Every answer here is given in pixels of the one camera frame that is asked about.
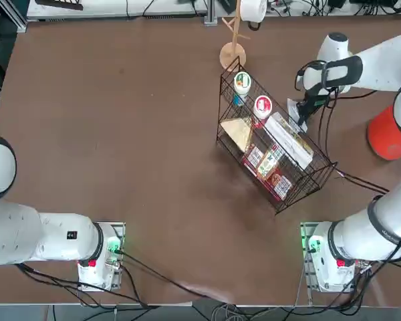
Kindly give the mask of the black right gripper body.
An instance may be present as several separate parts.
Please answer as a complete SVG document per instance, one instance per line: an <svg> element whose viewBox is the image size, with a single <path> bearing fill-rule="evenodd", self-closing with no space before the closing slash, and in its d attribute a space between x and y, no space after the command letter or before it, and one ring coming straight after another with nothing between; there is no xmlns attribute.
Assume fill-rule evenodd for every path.
<svg viewBox="0 0 401 321"><path fill-rule="evenodd" d="M311 88L305 91L305 96L303 99L304 108L313 108L316 106L324 106L328 104L329 97L331 95L330 89L315 89Z"/></svg>

